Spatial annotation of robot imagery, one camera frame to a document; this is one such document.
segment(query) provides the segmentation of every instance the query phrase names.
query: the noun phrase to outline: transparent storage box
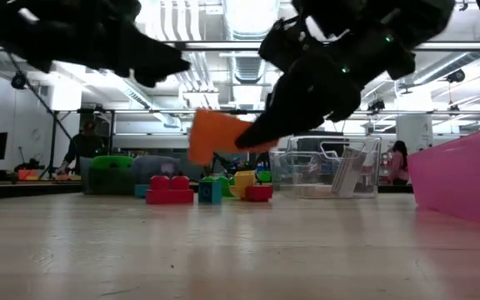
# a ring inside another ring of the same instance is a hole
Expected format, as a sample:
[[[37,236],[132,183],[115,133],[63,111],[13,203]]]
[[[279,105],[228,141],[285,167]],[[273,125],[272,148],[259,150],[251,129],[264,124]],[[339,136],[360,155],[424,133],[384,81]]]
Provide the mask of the transparent storage box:
[[[380,137],[291,137],[270,151],[275,193],[292,198],[375,198]]]

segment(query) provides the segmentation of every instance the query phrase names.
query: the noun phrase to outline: wooden floor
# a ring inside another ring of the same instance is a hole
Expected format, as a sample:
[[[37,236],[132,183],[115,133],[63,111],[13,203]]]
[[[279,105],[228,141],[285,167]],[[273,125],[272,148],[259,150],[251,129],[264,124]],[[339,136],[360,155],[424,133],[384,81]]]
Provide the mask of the wooden floor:
[[[0,200],[0,299],[480,299],[480,227],[412,196]]]

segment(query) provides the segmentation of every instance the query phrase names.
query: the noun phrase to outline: man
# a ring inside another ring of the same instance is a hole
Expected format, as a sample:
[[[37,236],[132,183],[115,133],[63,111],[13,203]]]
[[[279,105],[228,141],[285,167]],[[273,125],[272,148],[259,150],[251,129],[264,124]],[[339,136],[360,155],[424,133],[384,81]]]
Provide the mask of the man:
[[[75,173],[80,174],[81,163],[79,158],[95,158],[103,154],[104,148],[103,140],[96,134],[96,123],[94,121],[86,121],[82,131],[72,138],[62,166],[57,173],[65,173],[69,164],[74,159],[77,159],[75,162]]]

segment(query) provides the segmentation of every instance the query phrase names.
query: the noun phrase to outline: woman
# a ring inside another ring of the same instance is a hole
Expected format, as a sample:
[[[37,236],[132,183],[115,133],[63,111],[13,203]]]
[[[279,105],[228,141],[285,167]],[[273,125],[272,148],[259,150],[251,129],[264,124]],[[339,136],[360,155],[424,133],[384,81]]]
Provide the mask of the woman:
[[[404,141],[396,141],[392,147],[391,171],[388,179],[395,186],[404,186],[408,183],[407,145]]]

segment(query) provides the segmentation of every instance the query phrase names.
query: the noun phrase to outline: pink bin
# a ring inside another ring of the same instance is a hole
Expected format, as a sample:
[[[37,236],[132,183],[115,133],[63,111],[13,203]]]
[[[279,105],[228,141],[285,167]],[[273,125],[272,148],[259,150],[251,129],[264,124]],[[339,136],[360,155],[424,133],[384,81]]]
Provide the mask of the pink bin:
[[[417,205],[480,223],[480,132],[414,153],[408,167]]]

